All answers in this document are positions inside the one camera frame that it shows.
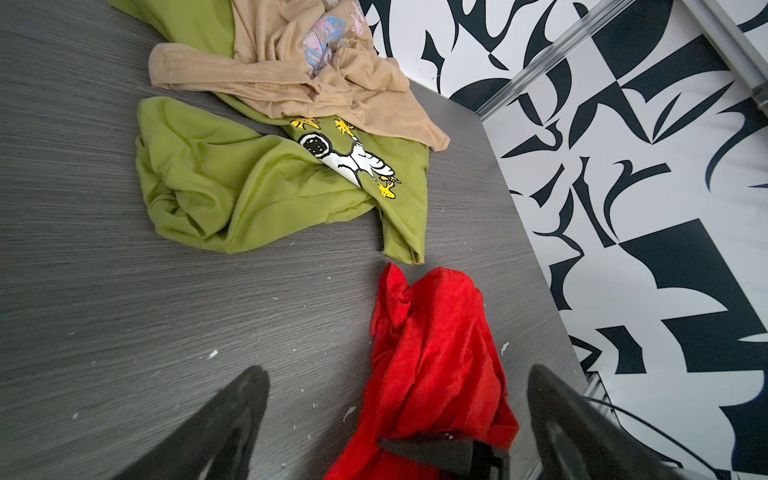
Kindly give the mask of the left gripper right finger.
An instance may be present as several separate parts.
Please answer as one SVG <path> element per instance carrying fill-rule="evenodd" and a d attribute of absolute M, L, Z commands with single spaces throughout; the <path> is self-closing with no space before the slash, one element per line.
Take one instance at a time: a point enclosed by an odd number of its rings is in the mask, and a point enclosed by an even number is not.
<path fill-rule="evenodd" d="M 531 368 L 527 400 L 542 479 L 680 477 L 546 366 Z"/>

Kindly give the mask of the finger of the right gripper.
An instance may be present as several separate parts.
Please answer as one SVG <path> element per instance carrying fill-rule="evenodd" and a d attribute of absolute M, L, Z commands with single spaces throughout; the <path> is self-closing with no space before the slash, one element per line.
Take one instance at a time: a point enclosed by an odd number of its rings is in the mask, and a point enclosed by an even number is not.
<path fill-rule="evenodd" d="M 469 437 L 441 434 L 410 439 L 380 439 L 385 451 L 436 468 L 447 479 L 508 479 L 509 452 Z"/>

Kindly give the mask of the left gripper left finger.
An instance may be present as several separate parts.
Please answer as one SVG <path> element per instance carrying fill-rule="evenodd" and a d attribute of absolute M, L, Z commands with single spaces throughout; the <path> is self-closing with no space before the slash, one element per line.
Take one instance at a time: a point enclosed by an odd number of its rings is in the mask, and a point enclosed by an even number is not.
<path fill-rule="evenodd" d="M 246 479 L 270 379 L 250 366 L 117 479 Z"/>

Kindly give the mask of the red cloth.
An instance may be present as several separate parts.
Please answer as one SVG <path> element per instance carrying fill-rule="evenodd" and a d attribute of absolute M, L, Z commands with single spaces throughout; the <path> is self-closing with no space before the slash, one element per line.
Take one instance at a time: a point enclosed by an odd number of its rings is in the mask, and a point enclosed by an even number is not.
<path fill-rule="evenodd" d="M 394 264 L 382 272 L 370 326 L 372 373 L 358 426 L 329 479 L 437 479 L 437 469 L 393 455 L 381 439 L 474 438 L 509 449 L 520 425 L 472 279 L 435 268 L 409 283 Z"/>

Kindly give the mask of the beige cloth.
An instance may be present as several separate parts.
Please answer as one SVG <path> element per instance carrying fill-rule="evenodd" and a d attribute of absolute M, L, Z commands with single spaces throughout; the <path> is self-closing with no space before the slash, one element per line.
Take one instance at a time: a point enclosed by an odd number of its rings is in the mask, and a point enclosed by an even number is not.
<path fill-rule="evenodd" d="M 234 1 L 230 12 L 231 52 L 160 44 L 152 84 L 232 95 L 272 119 L 336 116 L 366 133 L 448 147 L 398 63 L 377 54 L 358 2 Z"/>

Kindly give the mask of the green printed shirt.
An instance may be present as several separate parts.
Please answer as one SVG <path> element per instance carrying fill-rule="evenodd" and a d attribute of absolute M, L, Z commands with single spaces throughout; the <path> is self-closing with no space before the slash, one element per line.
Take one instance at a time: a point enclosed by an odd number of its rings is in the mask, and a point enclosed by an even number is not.
<path fill-rule="evenodd" d="M 187 40 L 227 54 L 232 2 L 119 1 L 116 8 L 155 28 L 160 44 Z M 232 95 L 157 88 L 159 96 L 138 105 L 136 168 L 159 235 L 240 253 L 376 210 L 384 254 L 424 261 L 434 150 L 336 116 L 272 119 Z"/>

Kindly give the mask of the aluminium frame rails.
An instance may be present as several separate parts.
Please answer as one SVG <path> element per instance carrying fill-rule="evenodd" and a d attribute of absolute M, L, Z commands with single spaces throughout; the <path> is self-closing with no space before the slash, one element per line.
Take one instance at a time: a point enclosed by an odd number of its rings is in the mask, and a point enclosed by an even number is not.
<path fill-rule="evenodd" d="M 767 110 L 767 3 L 765 1 L 600 1 L 580 15 L 552 44 L 525 62 L 476 112 L 483 120 L 553 71 L 581 44 L 591 41 L 620 80 L 656 49 L 672 14 L 693 23 L 684 31 L 702 36 L 739 78 L 758 108 Z"/>

